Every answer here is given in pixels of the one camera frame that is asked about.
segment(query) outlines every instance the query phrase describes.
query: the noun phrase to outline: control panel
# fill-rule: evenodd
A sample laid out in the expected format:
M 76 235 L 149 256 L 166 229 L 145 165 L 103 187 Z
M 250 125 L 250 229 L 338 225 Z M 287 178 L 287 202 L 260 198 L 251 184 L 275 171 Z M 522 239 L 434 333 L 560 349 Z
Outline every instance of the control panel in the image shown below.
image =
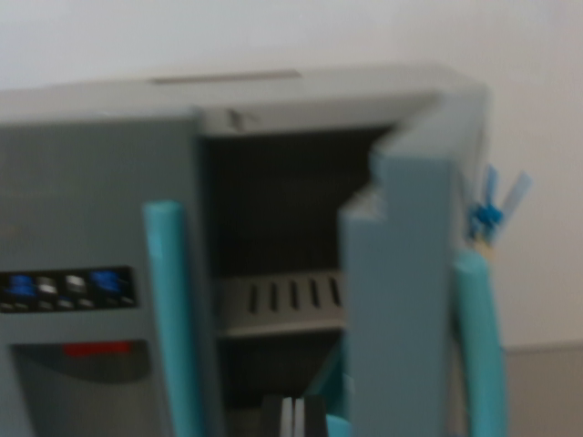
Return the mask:
M 129 267 L 0 273 L 0 312 L 135 307 Z

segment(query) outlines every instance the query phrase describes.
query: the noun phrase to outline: blue button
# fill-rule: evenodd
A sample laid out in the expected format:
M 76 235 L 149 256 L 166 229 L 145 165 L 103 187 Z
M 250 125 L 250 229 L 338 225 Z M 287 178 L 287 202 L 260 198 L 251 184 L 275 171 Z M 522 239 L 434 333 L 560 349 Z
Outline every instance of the blue button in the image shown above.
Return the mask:
M 91 273 L 91 279 L 102 290 L 111 291 L 114 293 L 121 292 L 121 288 L 119 287 L 119 275 L 115 271 L 93 271 Z
M 35 297 L 35 282 L 30 276 L 14 275 L 10 277 L 8 292 L 17 296 Z

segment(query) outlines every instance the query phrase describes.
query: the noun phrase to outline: refrigerator door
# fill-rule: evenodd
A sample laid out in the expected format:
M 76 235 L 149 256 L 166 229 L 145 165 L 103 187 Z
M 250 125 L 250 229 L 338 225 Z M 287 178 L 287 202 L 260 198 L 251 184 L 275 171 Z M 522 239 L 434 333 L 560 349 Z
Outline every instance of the refrigerator door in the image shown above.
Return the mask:
M 486 95 L 440 99 L 373 148 L 373 182 L 340 213 L 355 435 L 441 437 L 455 250 L 476 180 Z
M 192 296 L 196 304 L 192 305 L 191 328 L 199 350 L 198 369 L 204 374 L 199 389 L 208 407 L 209 435 L 222 435 L 222 420 L 211 417 L 220 413 L 220 391 L 201 244 L 198 119 L 197 112 L 179 108 L 135 114 L 99 112 L 0 126 L 0 273 L 5 273 L 0 277 L 14 282 L 16 275 L 20 287 L 21 277 L 28 278 L 34 292 L 34 296 L 26 296 L 32 299 L 28 310 L 0 313 L 0 372 L 4 375 L 0 381 L 0 434 L 177 435 L 169 418 L 169 386 L 153 316 L 142 215 L 145 203 L 171 198 L 183 206 L 188 223 L 186 259 L 197 291 Z M 41 271 L 54 278 L 37 278 L 36 272 Z M 67 271 L 85 273 L 69 280 L 66 278 L 74 275 Z M 129 271 L 132 277 L 135 299 L 127 308 L 98 308 L 97 301 L 87 296 L 81 301 L 80 295 L 74 295 L 91 287 L 95 293 L 115 291 L 110 279 L 116 271 Z M 101 289 L 83 278 L 101 281 Z M 2 293 L 14 291 L 10 284 L 0 286 Z M 41 286 L 59 299 L 66 295 L 70 307 L 50 310 L 44 305 L 45 310 L 37 312 Z M 115 299 L 104 301 L 115 303 Z M 83 310 L 82 305 L 91 303 L 95 308 Z M 63 348 L 51 347 L 42 353 L 23 349 L 135 340 L 141 341 L 143 353 L 136 350 L 128 359 L 138 362 L 143 358 L 149 364 L 136 373 L 140 378 L 112 377 L 115 382 L 71 378 L 57 366 L 62 361 L 76 368 L 72 361 L 94 358 L 61 360 Z M 114 364 L 104 365 L 113 369 Z M 29 371 L 38 378 L 45 375 L 42 392 L 30 384 L 26 385 L 30 390 L 24 390 L 19 383 L 17 375 L 26 378 Z M 64 399 L 71 402 L 59 403 Z

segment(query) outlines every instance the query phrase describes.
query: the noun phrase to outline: gray plastic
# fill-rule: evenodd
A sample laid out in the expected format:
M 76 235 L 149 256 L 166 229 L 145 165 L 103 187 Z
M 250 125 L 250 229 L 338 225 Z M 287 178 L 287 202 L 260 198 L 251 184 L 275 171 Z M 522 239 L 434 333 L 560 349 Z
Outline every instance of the gray plastic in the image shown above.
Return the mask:
M 67 357 L 60 345 L 13 348 L 38 437 L 151 435 L 159 432 L 145 342 L 129 353 Z
M 66 123 L 0 129 L 0 269 L 74 269 L 128 265 L 134 271 L 139 308 L 50 314 L 0 314 L 0 434 L 11 437 L 56 435 L 50 430 L 33 431 L 23 391 L 16 377 L 11 346 L 60 344 L 110 340 L 145 340 L 151 357 L 147 379 L 138 384 L 120 383 L 95 387 L 95 396 L 86 393 L 84 408 L 100 411 L 103 402 L 139 399 L 146 391 L 156 392 L 151 408 L 140 414 L 148 420 L 134 423 L 132 434 L 159 437 L 171 435 L 161 378 L 159 346 L 152 318 L 149 293 L 148 258 L 141 208 L 144 202 L 173 198 L 185 205 L 189 217 L 192 268 L 204 282 L 204 258 L 195 241 L 202 240 L 197 206 L 198 165 L 192 151 L 197 115 L 191 110 L 175 111 L 168 117 L 112 120 L 100 123 Z M 209 306 L 198 296 L 197 336 L 203 359 L 203 389 L 210 414 L 220 414 L 214 361 L 213 331 Z M 47 375 L 33 397 L 58 402 L 59 396 L 79 394 L 82 382 L 58 377 L 49 369 L 22 375 Z M 144 387 L 147 383 L 151 389 Z M 100 392 L 109 393 L 107 398 Z M 93 434 L 126 437 L 123 415 L 110 421 L 92 423 Z M 222 420 L 208 418 L 212 435 L 220 436 Z M 74 437 L 75 428 L 55 418 L 55 432 Z
M 220 289 L 221 338 L 344 328 L 346 296 L 343 277 L 335 270 L 235 278 Z
M 357 436 L 444 435 L 460 184 L 475 177 L 485 107 L 483 92 L 445 97 L 381 140 L 373 184 L 341 214 Z
M 239 137 L 390 126 L 443 94 L 477 86 L 435 65 L 299 70 L 298 75 L 223 80 L 129 80 L 0 94 L 0 125 L 151 117 L 177 107 L 202 111 L 201 132 Z

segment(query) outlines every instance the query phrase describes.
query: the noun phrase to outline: white button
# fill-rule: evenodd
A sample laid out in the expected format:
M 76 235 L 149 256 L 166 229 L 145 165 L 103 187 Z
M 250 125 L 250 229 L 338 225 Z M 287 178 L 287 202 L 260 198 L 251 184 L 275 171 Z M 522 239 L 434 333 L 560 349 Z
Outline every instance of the white button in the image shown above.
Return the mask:
M 71 310 L 73 308 L 73 302 L 70 300 L 63 300 L 61 299 L 58 304 L 60 308 L 64 308 L 66 310 Z
M 89 299 L 79 299 L 78 304 L 85 308 L 93 308 L 95 306 Z
M 55 280 L 50 278 L 41 277 L 36 280 L 39 291 L 43 293 L 56 294 Z
M 44 300 L 40 300 L 38 302 L 38 308 L 41 310 L 52 311 L 54 309 L 53 304 L 50 302 L 45 302 Z
M 80 276 L 65 277 L 66 287 L 75 293 L 85 293 L 85 280 Z

